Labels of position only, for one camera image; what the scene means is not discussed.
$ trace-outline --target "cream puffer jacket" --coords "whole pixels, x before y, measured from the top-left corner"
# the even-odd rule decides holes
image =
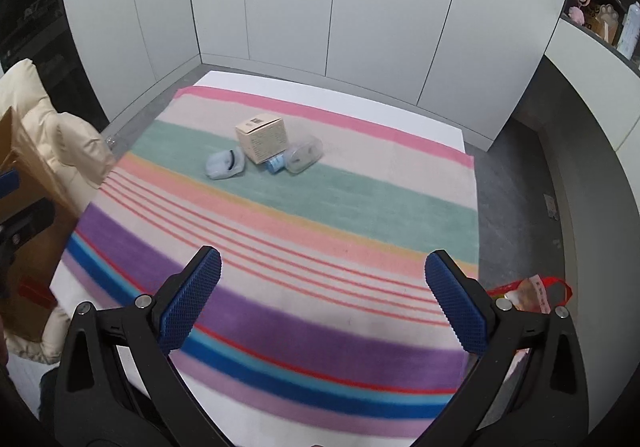
[[[85,120],[56,111],[29,59],[17,62],[0,77],[0,117],[11,107],[81,215],[115,163],[104,140]],[[41,343],[6,330],[4,338],[11,353],[53,364],[60,360],[68,326],[68,316],[57,307],[49,317]]]

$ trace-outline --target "plastic bag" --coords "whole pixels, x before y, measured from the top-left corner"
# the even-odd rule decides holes
[[[514,283],[487,290],[486,292],[494,299],[506,297],[518,310],[551,313],[546,289],[556,283],[564,286],[564,299],[559,303],[564,306],[569,299],[571,299],[573,292],[571,287],[558,277],[540,277],[539,275],[534,275],[521,281],[515,281]]]

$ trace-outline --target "blue stripe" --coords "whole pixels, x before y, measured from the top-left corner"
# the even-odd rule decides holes
[[[66,250],[78,265],[117,303],[126,306],[132,303],[136,296],[140,294],[129,283],[125,285],[120,276],[110,276],[108,270],[111,270],[111,268],[96,257],[91,247],[85,244],[76,233],[71,234],[71,238],[66,244]]]
[[[435,418],[444,408],[444,404],[427,405],[405,405],[385,402],[373,402],[370,400],[360,400],[357,398],[340,397],[301,387],[300,385],[275,379],[258,371],[242,366],[231,359],[228,359],[214,350],[207,348],[204,344],[194,339],[191,335],[187,338],[182,347],[182,351],[191,357],[203,362],[214,369],[239,380],[246,385],[261,389],[267,393],[272,393],[282,398],[328,409],[343,414],[355,414],[359,416],[370,416],[375,418],[393,419],[424,419]]]
[[[237,350],[234,347],[219,341],[213,337],[210,337],[206,333],[194,329],[191,331],[191,337],[197,340],[199,343],[215,351],[217,354],[226,357],[232,361],[235,361],[242,366],[270,375],[275,379],[285,380],[286,382],[293,383],[295,385],[301,385],[310,389],[316,389],[324,393],[332,393],[339,397],[356,398],[360,400],[370,401],[382,401],[386,403],[406,403],[411,405],[423,405],[423,404],[444,404],[447,403],[451,395],[430,395],[430,394],[418,394],[411,395],[405,393],[393,393],[390,391],[376,391],[374,389],[364,389],[360,387],[353,387],[345,385],[339,382],[329,382],[328,380],[316,379],[309,375],[303,375],[297,373],[291,369],[279,367],[274,364],[261,361],[256,357],[251,356],[244,351]]]
[[[135,287],[113,271],[110,265],[98,257],[76,233],[69,240],[67,250],[80,267],[117,303],[130,304],[139,294]],[[343,414],[388,419],[435,418],[450,398],[449,395],[396,395],[351,388],[333,382],[311,379],[277,366],[271,366],[241,351],[236,350],[234,354],[230,355],[226,348],[229,347],[202,332],[192,331],[187,337],[182,351],[207,366],[251,387],[305,405]],[[289,380],[283,379],[282,372],[287,373],[286,378]],[[300,384],[303,382],[302,379],[307,379],[304,381],[306,382],[304,385]],[[345,395],[345,393],[358,395],[359,398]],[[418,402],[415,400],[412,402],[415,397],[418,397]]]

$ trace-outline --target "cardboard box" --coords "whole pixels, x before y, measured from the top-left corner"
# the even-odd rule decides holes
[[[244,154],[256,164],[282,153],[289,145],[284,121],[268,113],[238,124],[236,135]]]
[[[40,198],[54,204],[52,226],[31,238],[15,254],[6,284],[8,299],[0,299],[4,328],[39,343],[56,301],[49,284],[78,218],[73,204],[29,137],[13,108],[0,118],[0,164],[20,176],[17,190],[0,198],[0,222]]]

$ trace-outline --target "white bottle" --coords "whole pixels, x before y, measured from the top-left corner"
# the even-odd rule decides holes
[[[638,35],[640,35],[640,4],[635,2],[626,13],[624,27],[618,41],[618,51],[627,59],[631,59],[634,54]]]

